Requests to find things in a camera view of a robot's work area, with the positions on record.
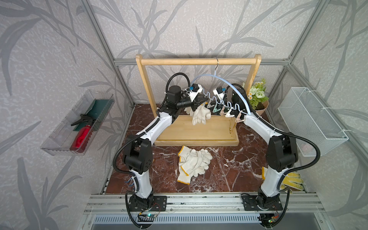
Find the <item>blue wavy clip hanger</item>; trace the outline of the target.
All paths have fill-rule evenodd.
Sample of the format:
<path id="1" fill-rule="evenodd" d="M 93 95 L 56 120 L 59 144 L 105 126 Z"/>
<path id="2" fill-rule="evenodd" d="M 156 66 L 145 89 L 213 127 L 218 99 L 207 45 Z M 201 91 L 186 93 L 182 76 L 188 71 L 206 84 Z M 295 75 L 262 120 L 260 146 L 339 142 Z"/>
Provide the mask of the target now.
<path id="1" fill-rule="evenodd" d="M 251 115 L 252 116 L 255 116 L 255 112 L 253 111 L 253 109 L 250 107 L 249 105 L 249 100 L 248 100 L 248 96 L 244 96 L 236 87 L 237 87 L 237 84 L 231 84 L 229 83 L 227 80 L 219 77 L 216 75 L 216 71 L 214 72 L 214 74 L 202 74 L 202 75 L 199 75 L 197 77 L 195 77 L 192 82 L 191 82 L 191 86 L 193 83 L 195 83 L 196 80 L 198 80 L 199 78 L 201 77 L 204 77 L 204 76 L 208 76 L 208 77 L 213 77 L 213 78 L 216 78 L 216 79 L 219 79 L 220 81 L 224 82 L 227 84 L 228 88 L 232 88 L 232 90 L 234 91 L 234 93 L 240 98 L 240 100 L 242 101 L 243 103 L 243 107 L 241 107 L 241 105 L 238 103 L 235 103 L 235 102 L 232 102 L 232 107 L 231 108 L 226 108 L 226 107 L 219 107 L 217 108 L 215 105 L 214 105 L 214 109 L 211 110 L 211 112 L 220 112 L 221 115 L 225 115 L 225 117 L 233 117 L 234 115 L 231 114 L 232 111 L 237 111 L 238 114 L 240 112 L 242 112 L 244 114 L 244 121 L 250 117 Z M 203 94 L 203 97 L 207 97 L 209 100 L 206 101 L 205 103 L 203 103 L 202 105 L 204 105 L 206 108 L 208 109 L 211 109 L 211 102 L 214 101 L 215 102 L 215 95 L 211 96 L 210 92 L 207 92 L 203 89 L 203 91 L 201 93 L 199 93 L 197 95 L 197 97 L 199 97 L 200 94 Z"/>

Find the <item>white glove hung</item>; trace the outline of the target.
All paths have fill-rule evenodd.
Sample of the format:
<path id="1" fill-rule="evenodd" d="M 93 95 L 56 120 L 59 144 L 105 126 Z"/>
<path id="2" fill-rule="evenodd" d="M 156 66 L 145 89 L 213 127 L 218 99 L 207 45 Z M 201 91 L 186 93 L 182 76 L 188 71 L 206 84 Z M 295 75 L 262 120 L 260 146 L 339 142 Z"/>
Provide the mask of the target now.
<path id="1" fill-rule="evenodd" d="M 206 121 L 211 118 L 211 111 L 206 108 L 204 105 L 200 105 L 194 112 L 191 114 L 192 124 L 196 125 L 199 123 L 206 124 Z"/>
<path id="2" fill-rule="evenodd" d="M 193 114 L 194 114 L 194 112 L 193 112 L 193 110 L 192 110 L 192 108 L 191 107 L 187 107 L 187 108 L 185 108 L 184 109 L 184 111 L 188 114 L 188 115 L 190 115 L 191 117 L 193 116 Z"/>

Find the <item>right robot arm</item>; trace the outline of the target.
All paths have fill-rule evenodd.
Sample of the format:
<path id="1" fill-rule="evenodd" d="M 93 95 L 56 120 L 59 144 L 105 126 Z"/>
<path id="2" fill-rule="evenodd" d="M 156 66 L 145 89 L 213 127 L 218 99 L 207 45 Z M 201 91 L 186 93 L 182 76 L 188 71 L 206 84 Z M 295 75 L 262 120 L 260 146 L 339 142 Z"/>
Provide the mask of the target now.
<path id="1" fill-rule="evenodd" d="M 295 171 L 314 166 L 320 160 L 321 151 L 312 141 L 290 132 L 284 132 L 265 121 L 253 109 L 250 95 L 244 89 L 237 89 L 237 86 L 237 84 L 228 84 L 228 88 L 232 88 L 234 94 L 238 96 L 238 100 L 233 99 L 232 104 L 229 104 L 226 99 L 228 88 L 218 87 L 213 90 L 213 93 L 215 98 L 219 99 L 218 103 L 223 105 L 223 109 L 227 107 L 229 113 L 235 111 L 235 114 L 239 115 L 243 122 L 256 131 L 268 144 L 266 152 L 268 168 L 257 196 L 258 205 L 267 205 L 276 201 L 281 192 L 288 190 L 286 186 L 282 187 L 286 177 Z M 297 140 L 311 145 L 316 151 L 316 156 L 307 165 L 294 168 L 294 163 L 298 161 Z"/>

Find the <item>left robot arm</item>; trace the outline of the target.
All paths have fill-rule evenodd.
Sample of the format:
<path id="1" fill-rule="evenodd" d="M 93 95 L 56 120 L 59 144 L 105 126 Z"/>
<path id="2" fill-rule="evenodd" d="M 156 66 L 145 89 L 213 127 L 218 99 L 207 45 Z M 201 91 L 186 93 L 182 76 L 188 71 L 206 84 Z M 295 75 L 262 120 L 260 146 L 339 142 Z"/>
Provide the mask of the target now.
<path id="1" fill-rule="evenodd" d="M 198 110 L 208 100 L 200 84 L 190 83 L 189 77 L 175 73 L 165 87 L 165 97 L 156 110 L 156 118 L 136 135 L 127 137 L 113 158 L 116 172 L 128 174 L 134 182 L 132 197 L 147 206 L 153 201 L 149 169 L 153 162 L 152 146 L 157 138 L 178 118 L 183 109 Z"/>

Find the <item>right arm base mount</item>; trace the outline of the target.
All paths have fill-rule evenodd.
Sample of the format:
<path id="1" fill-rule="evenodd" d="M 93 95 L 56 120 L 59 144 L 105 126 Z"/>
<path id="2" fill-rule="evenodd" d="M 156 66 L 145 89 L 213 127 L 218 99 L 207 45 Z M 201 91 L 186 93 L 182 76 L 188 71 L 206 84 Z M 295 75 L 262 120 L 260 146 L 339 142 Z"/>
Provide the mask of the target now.
<path id="1" fill-rule="evenodd" d="M 251 195 L 248 193 L 241 194 L 241 199 L 245 211 L 282 211 L 279 195 L 268 197 L 263 193 Z"/>

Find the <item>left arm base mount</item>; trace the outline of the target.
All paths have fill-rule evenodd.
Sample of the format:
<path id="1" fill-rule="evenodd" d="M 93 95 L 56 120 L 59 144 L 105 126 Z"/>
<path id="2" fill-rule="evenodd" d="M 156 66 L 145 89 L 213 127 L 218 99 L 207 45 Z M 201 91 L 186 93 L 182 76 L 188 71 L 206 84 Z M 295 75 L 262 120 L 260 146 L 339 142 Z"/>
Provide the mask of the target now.
<path id="1" fill-rule="evenodd" d="M 143 211 L 152 209 L 153 211 L 166 211 L 167 196 L 165 195 L 150 195 L 148 198 L 141 198 L 137 195 L 132 195 L 128 201 L 130 211 Z"/>

